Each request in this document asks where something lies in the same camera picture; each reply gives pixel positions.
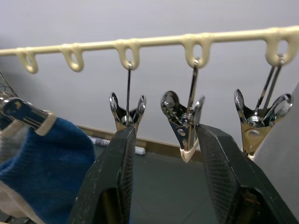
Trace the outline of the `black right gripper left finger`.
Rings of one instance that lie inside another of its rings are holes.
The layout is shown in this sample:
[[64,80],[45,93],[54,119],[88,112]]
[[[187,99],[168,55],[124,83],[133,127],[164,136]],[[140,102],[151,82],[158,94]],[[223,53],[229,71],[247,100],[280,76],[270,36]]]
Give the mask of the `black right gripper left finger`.
[[136,128],[117,131],[87,171],[70,224],[128,224],[134,182]]

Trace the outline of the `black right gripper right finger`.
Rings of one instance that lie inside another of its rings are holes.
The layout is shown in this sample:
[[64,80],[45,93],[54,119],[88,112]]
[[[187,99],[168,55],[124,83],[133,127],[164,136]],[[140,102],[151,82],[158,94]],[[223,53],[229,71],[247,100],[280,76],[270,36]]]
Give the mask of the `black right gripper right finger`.
[[296,224],[265,173],[221,129],[196,128],[206,182],[220,224]]

